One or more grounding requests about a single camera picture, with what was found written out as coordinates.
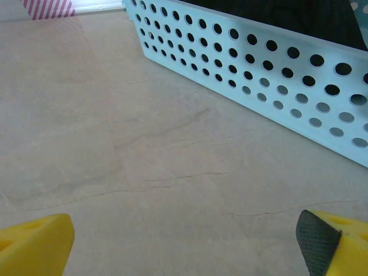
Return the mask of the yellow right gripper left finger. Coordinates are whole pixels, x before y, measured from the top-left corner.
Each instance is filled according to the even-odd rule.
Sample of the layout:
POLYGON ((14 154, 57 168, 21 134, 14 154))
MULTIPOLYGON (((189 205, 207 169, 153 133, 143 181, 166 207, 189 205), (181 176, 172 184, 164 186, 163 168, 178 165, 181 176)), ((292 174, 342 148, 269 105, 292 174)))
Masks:
POLYGON ((62 275, 75 239, 68 214, 1 229, 1 275, 62 275))

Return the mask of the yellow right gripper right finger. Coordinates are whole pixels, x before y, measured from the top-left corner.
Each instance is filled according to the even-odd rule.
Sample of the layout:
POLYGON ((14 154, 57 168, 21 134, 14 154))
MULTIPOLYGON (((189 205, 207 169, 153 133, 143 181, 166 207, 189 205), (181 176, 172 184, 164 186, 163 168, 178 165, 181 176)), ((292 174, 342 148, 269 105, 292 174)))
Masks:
POLYGON ((303 210, 296 238, 310 275, 367 275, 367 222, 303 210))

